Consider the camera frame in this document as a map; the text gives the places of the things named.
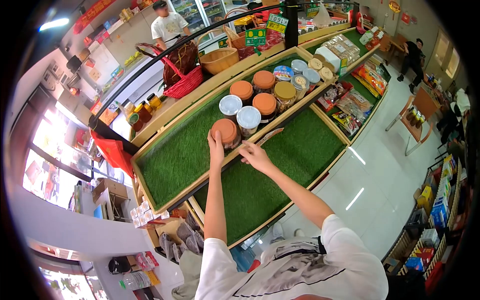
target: man in black clothing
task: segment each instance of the man in black clothing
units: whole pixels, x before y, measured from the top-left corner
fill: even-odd
[[[405,59],[403,60],[402,71],[400,71],[400,76],[397,78],[398,81],[403,81],[403,76],[407,73],[408,68],[411,67],[415,72],[417,77],[413,80],[413,83],[409,84],[410,92],[413,94],[413,88],[421,82],[423,79],[423,64],[425,55],[423,55],[421,48],[423,47],[423,42],[421,39],[417,38],[417,43],[406,42],[403,43],[403,48],[405,49]]]

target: red banner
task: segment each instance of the red banner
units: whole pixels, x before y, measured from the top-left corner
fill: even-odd
[[[73,34],[81,33],[90,22],[93,21],[102,11],[105,10],[110,4],[115,2],[115,0],[98,0],[92,5],[78,20],[73,26]]]

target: ceiling light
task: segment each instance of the ceiling light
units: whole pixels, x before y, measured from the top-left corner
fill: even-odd
[[[352,206],[352,204],[356,201],[356,199],[360,196],[360,194],[363,192],[363,188],[360,190],[360,192],[355,196],[355,198],[353,198],[352,202],[350,202],[350,204],[345,208],[345,210],[348,210],[350,208],[350,206]]]
[[[68,19],[67,18],[58,19],[58,20],[43,24],[38,31],[42,31],[42,30],[49,29],[49,28],[52,28],[52,27],[64,26],[66,24],[68,24]]]
[[[360,155],[357,153],[357,151],[353,150],[352,147],[348,147],[350,150],[352,150],[353,154],[365,165],[365,161],[361,159]]]

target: wicker basket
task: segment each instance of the wicker basket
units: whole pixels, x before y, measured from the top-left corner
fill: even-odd
[[[232,12],[249,12],[249,10],[246,9],[246,8],[243,8],[243,7],[234,8],[231,11],[227,12],[227,14],[225,14],[225,17],[223,19],[224,20],[227,19],[228,16]],[[253,29],[260,29],[261,27],[258,26],[258,21],[257,21],[257,18],[255,17],[255,15],[252,14],[252,18],[253,18],[252,19],[253,24],[255,25],[255,28],[253,28]],[[246,47],[246,45],[245,45],[245,31],[240,32],[238,34],[239,37],[232,36],[232,35],[228,34],[228,31],[225,29],[226,26],[227,26],[226,24],[223,25],[224,31],[225,31],[225,33],[227,34],[227,37],[228,37],[228,45],[230,47],[237,48],[237,49],[245,48]]]
[[[204,36],[213,32],[213,31],[220,31],[222,29],[213,29],[209,30],[203,35],[198,37],[198,41],[201,41]],[[212,52],[208,52],[202,56],[199,55],[199,62],[209,73],[213,75],[217,75],[218,73],[222,72],[223,70],[229,68],[230,66],[236,64],[240,61],[239,53],[235,48],[220,48],[213,50]]]

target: sneaker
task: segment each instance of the sneaker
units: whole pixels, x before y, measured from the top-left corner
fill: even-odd
[[[283,228],[280,223],[276,222],[273,224],[272,234],[274,239],[283,237]]]
[[[304,236],[305,236],[305,233],[303,233],[303,230],[301,230],[301,229],[299,228],[299,229],[295,229],[295,232],[293,233],[293,236],[294,236],[294,237],[304,237]]]

